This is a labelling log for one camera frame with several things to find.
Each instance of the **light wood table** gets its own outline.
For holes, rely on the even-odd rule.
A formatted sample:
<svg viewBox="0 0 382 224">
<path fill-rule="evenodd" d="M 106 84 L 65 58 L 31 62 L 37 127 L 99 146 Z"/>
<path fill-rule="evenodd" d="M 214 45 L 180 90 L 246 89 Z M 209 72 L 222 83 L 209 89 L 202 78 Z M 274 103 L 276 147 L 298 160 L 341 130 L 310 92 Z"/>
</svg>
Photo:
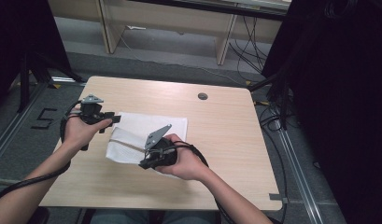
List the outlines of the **light wood table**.
<svg viewBox="0 0 382 224">
<path fill-rule="evenodd" d="M 200 92 L 208 99 L 200 100 Z M 281 208 L 281 201 L 269 197 L 278 189 L 246 89 L 91 77 L 80 99 L 90 93 L 105 100 L 103 112 L 188 118 L 187 142 L 203 153 L 212 170 L 261 210 Z M 210 192 L 197 181 L 106 159 L 111 131 L 97 133 L 89 150 L 77 154 L 41 205 L 217 210 Z"/>
</svg>

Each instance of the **gray carpet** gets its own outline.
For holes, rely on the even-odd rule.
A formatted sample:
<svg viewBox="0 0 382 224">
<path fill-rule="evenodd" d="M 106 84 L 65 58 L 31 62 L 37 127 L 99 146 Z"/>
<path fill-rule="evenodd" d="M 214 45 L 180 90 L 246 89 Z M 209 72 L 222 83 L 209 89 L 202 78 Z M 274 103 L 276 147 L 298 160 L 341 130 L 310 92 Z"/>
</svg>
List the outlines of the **gray carpet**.
<svg viewBox="0 0 382 224">
<path fill-rule="evenodd" d="M 91 56 L 76 53 L 68 53 L 68 58 L 73 70 L 83 77 L 108 76 L 108 77 L 128 77 L 149 80 L 175 81 L 206 85 L 230 86 L 245 88 L 245 80 L 235 71 L 209 70 L 226 77 L 212 75 L 202 69 L 188 68 L 178 65 L 162 65 L 157 63 L 144 63 L 136 60 L 107 58 L 101 56 Z M 63 74 L 51 70 L 53 76 L 63 76 Z M 243 77 L 251 80 L 262 80 L 255 74 L 245 73 Z M 55 112 L 48 112 L 47 117 L 58 120 L 63 112 L 78 99 L 83 88 L 80 86 L 63 85 L 59 89 L 45 89 L 43 94 L 37 99 L 28 118 L 21 126 L 16 138 L 11 142 L 2 158 L 0 159 L 0 178 L 22 179 L 31 172 L 37 165 L 48 157 L 59 140 L 59 123 L 50 126 L 47 130 L 31 129 L 32 126 L 44 126 L 46 121 L 36 120 L 43 108 L 56 108 Z M 262 88 L 252 94 L 253 99 L 265 101 L 265 94 L 268 87 Z M 7 96 L 5 102 L 0 106 L 0 134 L 10 123 L 16 114 L 19 101 L 19 87 L 13 89 Z M 260 115 L 265 109 L 264 106 L 256 106 Z M 304 174 L 310 184 L 310 188 L 318 201 L 324 223 L 345 223 L 330 188 L 319 169 L 313 166 L 313 153 L 307 141 L 304 139 L 302 127 L 297 124 L 296 118 L 289 119 L 289 134 L 294 148 L 299 156 L 300 163 L 304 169 Z M 273 137 L 280 155 L 283 158 L 284 169 L 287 175 L 288 204 L 285 223 L 310 223 L 308 214 L 304 208 L 302 197 L 299 193 L 296 182 L 293 178 L 287 157 L 281 146 L 278 134 L 269 132 Z M 265 143 L 271 158 L 275 172 L 276 182 L 280 193 L 284 195 L 284 180 L 281 163 L 275 148 L 268 138 Z M 51 223 L 78 223 L 82 219 L 82 212 L 78 208 L 51 208 Z M 266 212 L 270 217 L 280 220 L 283 211 Z"/>
</svg>

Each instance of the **floor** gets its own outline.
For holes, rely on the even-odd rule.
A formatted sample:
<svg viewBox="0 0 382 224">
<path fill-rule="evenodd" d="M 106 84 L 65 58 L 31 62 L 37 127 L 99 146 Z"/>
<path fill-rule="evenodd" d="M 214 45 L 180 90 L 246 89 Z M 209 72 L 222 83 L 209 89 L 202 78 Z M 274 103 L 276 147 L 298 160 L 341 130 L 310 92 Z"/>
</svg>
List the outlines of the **floor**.
<svg viewBox="0 0 382 224">
<path fill-rule="evenodd" d="M 125 64 L 120 64 L 120 60 L 154 62 L 159 66 L 177 64 L 178 70 L 179 67 L 202 70 L 204 77 L 201 78 L 205 79 L 207 84 L 208 81 L 214 83 L 214 79 L 220 78 L 224 79 L 222 82 L 224 83 L 223 85 L 235 87 L 246 87 L 247 81 L 255 83 L 264 79 L 264 77 L 259 75 L 248 64 L 239 61 L 239 57 L 231 49 L 228 50 L 224 65 L 217 65 L 214 37 L 211 36 L 179 34 L 177 32 L 150 29 L 127 29 L 115 53 L 106 54 L 99 23 L 63 18 L 55 18 L 55 20 L 64 42 L 64 47 L 69 54 L 70 63 L 79 62 L 79 60 L 74 59 L 79 54 L 88 55 L 91 59 L 93 59 L 93 57 L 99 57 L 100 61 L 103 58 L 106 60 L 105 72 L 108 73 L 111 69 L 111 67 L 109 67 L 110 64 L 114 64 L 112 67 L 122 66 L 122 69 L 126 69 Z M 231 40 L 231 43 L 237 48 L 234 40 Z M 249 52 L 253 50 L 247 41 L 238 41 L 237 43 L 240 49 L 246 48 Z M 258 43 L 258 47 L 267 55 L 271 45 Z M 83 69 L 83 73 L 85 73 L 85 71 L 89 71 L 91 74 L 98 73 L 98 69 L 93 67 L 92 62 L 71 65 L 79 71 Z M 139 78 L 143 78 L 142 72 L 140 71 L 134 71 L 134 75 L 140 75 Z M 175 75 L 171 75 L 168 78 L 175 79 Z M 68 91 L 73 91 L 74 93 L 71 94 L 77 95 L 79 90 L 73 90 L 71 88 L 72 87 L 68 87 Z M 258 92 L 253 92 L 253 99 L 255 101 L 266 101 L 264 95 L 268 89 L 269 86 Z M 267 107 L 263 105 L 256 106 L 260 120 L 272 116 L 269 115 L 269 110 L 264 112 L 266 109 Z M 2 122 L 8 123 L 9 120 L 10 119 L 3 120 Z M 274 123 L 266 124 L 267 132 L 264 137 L 275 172 L 277 185 L 283 198 L 288 200 L 288 203 L 286 205 L 286 212 L 280 210 L 276 212 L 266 212 L 266 214 L 278 220 L 285 216 L 285 223 L 289 224 L 346 223 L 322 172 L 313 165 L 314 156 L 302 133 L 302 124 L 297 122 L 296 117 L 289 118 L 288 124 L 288 135 L 291 145 L 296 153 L 297 161 L 299 161 L 300 169 L 302 170 L 301 174 L 304 176 L 310 194 L 316 201 L 316 207 L 321 221 L 313 219 L 313 213 L 311 214 L 307 208 L 308 203 L 305 201 L 303 190 L 299 188 L 298 179 L 296 178 L 298 173 L 295 172 L 290 162 L 289 153 L 283 148 L 280 135 L 272 131 L 274 129 L 272 129 L 272 127 L 275 126 Z M 51 209 L 52 216 L 50 217 L 49 224 L 63 223 L 64 217 L 65 220 L 72 220 L 66 223 L 79 223 L 79 217 L 81 217 L 84 212 L 82 210 L 74 211 L 63 208 Z"/>
</svg>

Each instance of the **white cloth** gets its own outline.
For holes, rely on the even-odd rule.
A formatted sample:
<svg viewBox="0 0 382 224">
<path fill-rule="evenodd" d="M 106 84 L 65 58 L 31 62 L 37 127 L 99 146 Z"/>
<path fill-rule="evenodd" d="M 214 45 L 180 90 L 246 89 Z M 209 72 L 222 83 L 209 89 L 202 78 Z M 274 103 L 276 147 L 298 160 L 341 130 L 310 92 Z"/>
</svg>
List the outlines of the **white cloth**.
<svg viewBox="0 0 382 224">
<path fill-rule="evenodd" d="M 144 160 L 144 145 L 150 133 L 171 124 L 167 132 L 176 133 L 186 141 L 188 120 L 156 115 L 120 112 L 120 122 L 114 125 L 106 157 L 120 163 L 138 164 Z"/>
</svg>

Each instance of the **desk leg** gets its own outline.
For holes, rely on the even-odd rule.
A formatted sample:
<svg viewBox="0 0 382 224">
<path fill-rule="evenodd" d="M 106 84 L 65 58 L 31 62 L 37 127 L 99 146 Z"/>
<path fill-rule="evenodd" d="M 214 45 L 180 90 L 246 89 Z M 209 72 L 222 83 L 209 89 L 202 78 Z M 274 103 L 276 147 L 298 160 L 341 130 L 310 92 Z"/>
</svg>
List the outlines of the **desk leg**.
<svg viewBox="0 0 382 224">
<path fill-rule="evenodd" d="M 121 34 L 126 28 L 122 24 L 113 24 L 105 0 L 96 0 L 98 13 L 100 15 L 101 29 L 103 32 L 106 53 L 114 53 L 120 42 Z"/>
<path fill-rule="evenodd" d="M 224 34 L 220 37 L 216 37 L 216 54 L 217 54 L 217 64 L 222 65 L 225 61 L 226 52 L 228 51 L 229 47 L 229 39 L 232 36 L 232 31 L 234 28 L 234 25 L 236 24 L 237 15 L 231 15 L 228 26 L 224 32 Z"/>
</svg>

